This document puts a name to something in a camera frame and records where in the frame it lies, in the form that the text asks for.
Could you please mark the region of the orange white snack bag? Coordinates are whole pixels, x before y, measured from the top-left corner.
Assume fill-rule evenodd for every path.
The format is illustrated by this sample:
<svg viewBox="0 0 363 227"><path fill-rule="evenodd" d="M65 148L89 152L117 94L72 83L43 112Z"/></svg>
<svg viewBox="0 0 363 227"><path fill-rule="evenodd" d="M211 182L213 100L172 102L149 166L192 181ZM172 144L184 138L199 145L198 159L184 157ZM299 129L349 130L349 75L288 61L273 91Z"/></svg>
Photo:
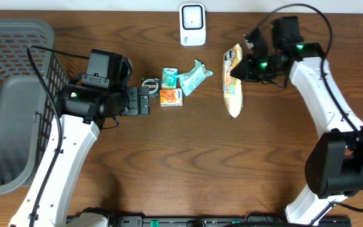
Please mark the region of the orange white snack bag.
<svg viewBox="0 0 363 227"><path fill-rule="evenodd" d="M241 80L231 76L231 71L241 62L243 52L240 44L234 45L223 55L222 88L226 109L232 118L236 118L243 108Z"/></svg>

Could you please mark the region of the orange tissue pack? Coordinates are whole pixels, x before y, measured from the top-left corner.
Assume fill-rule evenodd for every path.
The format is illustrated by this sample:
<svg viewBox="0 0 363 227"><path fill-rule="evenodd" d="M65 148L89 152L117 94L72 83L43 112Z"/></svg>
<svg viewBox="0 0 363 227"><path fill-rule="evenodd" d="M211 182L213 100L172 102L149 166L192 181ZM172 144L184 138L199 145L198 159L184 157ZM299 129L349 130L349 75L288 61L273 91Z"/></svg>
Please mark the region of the orange tissue pack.
<svg viewBox="0 0 363 227"><path fill-rule="evenodd" d="M183 105L183 92L181 88L163 89L159 92L161 107L178 107Z"/></svg>

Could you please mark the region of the teal tissue pack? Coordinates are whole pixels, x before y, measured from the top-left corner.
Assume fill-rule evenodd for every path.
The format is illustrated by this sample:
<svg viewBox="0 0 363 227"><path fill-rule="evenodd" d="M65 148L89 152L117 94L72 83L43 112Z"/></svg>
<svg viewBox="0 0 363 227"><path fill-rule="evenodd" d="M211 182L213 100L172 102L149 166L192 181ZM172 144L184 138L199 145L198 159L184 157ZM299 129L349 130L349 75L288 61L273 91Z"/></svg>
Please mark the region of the teal tissue pack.
<svg viewBox="0 0 363 227"><path fill-rule="evenodd" d="M176 89L178 80L178 69L164 67L162 70L162 89Z"/></svg>

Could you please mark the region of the light blue wipes pack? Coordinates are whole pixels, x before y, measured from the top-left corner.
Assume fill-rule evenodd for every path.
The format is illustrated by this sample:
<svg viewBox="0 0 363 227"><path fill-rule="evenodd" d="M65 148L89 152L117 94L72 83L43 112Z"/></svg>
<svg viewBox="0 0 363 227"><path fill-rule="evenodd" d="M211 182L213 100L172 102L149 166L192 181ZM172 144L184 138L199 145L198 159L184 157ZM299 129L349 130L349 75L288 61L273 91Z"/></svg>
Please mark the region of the light blue wipes pack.
<svg viewBox="0 0 363 227"><path fill-rule="evenodd" d="M195 60L195 67L187 73L178 75L180 86L185 96L190 95L203 81L213 72L208 70L206 66L198 60Z"/></svg>

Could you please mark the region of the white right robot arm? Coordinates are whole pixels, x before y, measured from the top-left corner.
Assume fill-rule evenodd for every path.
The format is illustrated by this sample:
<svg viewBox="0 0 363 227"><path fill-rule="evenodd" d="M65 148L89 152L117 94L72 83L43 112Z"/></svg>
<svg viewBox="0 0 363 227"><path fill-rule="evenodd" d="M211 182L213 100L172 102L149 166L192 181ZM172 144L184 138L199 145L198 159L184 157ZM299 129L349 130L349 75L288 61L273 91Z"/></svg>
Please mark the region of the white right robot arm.
<svg viewBox="0 0 363 227"><path fill-rule="evenodd" d="M285 207L285 220L317 226L335 206L363 212L363 121L338 89L320 45L288 44L274 55L262 46L243 55L237 44L224 54L224 75L239 83L273 83L279 74L299 91L318 133L305 164L306 185Z"/></svg>

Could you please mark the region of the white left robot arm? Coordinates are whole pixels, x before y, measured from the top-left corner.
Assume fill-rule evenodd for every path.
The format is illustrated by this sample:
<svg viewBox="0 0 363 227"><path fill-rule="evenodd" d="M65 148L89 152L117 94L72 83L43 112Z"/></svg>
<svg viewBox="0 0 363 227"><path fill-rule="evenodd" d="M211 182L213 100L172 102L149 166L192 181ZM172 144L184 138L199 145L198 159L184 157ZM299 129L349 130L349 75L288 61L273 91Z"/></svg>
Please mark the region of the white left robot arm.
<svg viewBox="0 0 363 227"><path fill-rule="evenodd" d="M56 104L59 116L53 119L47 148L10 226L65 226L80 171L105 119L148 115L149 90L67 84Z"/></svg>

